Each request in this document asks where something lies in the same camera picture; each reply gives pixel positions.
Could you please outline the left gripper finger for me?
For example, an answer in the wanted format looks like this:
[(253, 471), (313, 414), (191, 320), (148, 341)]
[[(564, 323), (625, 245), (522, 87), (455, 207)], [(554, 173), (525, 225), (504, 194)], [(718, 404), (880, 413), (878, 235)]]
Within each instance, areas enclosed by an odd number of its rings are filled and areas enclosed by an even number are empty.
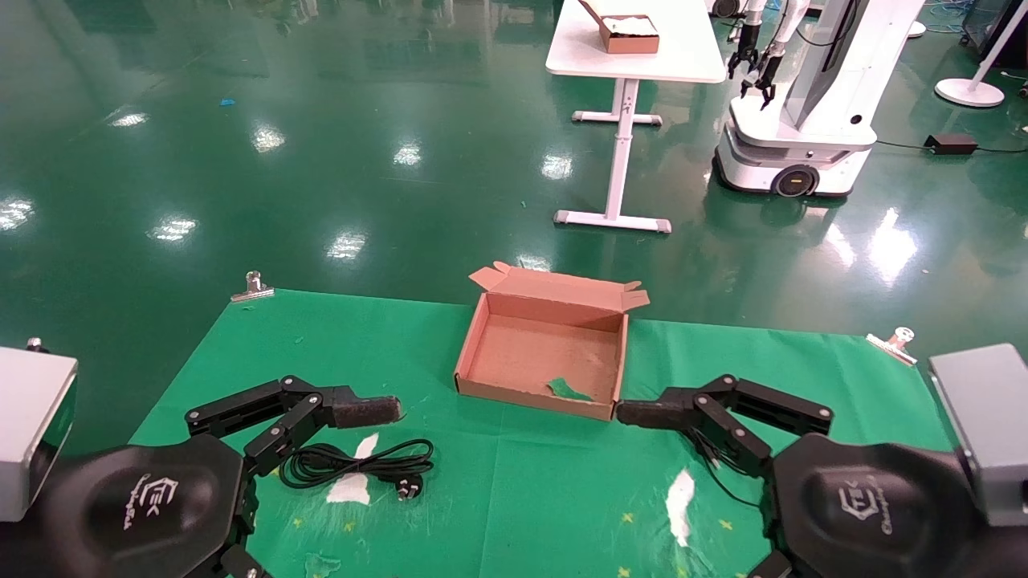
[(395, 423), (401, 416), (393, 396), (360, 398), (346, 385), (318, 388), (285, 376), (243, 390), (185, 413), (190, 435), (222, 438), (268, 423), (243, 447), (243, 464), (267, 476), (324, 427), (338, 430)]

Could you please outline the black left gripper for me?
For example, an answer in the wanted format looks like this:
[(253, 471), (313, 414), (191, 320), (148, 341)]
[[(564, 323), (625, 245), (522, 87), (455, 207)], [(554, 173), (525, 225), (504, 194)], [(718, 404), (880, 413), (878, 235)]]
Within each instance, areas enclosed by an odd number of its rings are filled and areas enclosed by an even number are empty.
[(63, 458), (2, 523), (1, 574), (268, 578), (246, 550), (257, 504), (245, 458), (208, 434)]

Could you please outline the black background robot gripper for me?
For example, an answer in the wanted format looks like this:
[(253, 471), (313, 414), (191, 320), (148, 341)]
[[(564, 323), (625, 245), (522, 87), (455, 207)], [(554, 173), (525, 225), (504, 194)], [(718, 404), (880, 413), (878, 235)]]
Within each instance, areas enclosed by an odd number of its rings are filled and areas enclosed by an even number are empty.
[(769, 44), (749, 73), (743, 77), (740, 96), (746, 96), (749, 89), (759, 91), (763, 99), (761, 110), (766, 109), (775, 99), (776, 84), (774, 80), (779, 66), (781, 66), (783, 55), (785, 55), (785, 44)]
[(740, 35), (738, 38), (738, 43), (736, 51), (731, 55), (729, 62), (727, 63), (728, 78), (733, 79), (735, 75), (735, 70), (742, 64), (747, 63), (749, 69), (756, 66), (757, 58), (759, 58), (759, 51), (757, 50), (757, 40), (759, 40), (759, 33), (761, 29), (761, 24), (743, 22), (740, 29)]

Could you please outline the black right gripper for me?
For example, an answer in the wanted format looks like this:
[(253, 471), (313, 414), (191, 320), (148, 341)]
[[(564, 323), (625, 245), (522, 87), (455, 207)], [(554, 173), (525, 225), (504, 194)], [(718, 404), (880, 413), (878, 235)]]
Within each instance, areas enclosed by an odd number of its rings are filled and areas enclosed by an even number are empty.
[(748, 578), (1024, 577), (1023, 526), (993, 526), (965, 458), (800, 437), (765, 476), (771, 552)]

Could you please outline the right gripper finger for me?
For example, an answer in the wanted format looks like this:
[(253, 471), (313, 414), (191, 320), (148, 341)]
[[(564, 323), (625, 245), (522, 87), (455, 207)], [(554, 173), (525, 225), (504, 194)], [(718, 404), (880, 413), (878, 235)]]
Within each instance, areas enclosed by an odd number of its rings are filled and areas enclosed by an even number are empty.
[(834, 418), (822, 404), (731, 374), (698, 388), (665, 388), (656, 400), (622, 400), (614, 416), (625, 425), (680, 432), (702, 456), (749, 477), (767, 476), (772, 453), (739, 417), (798, 437), (829, 434)]

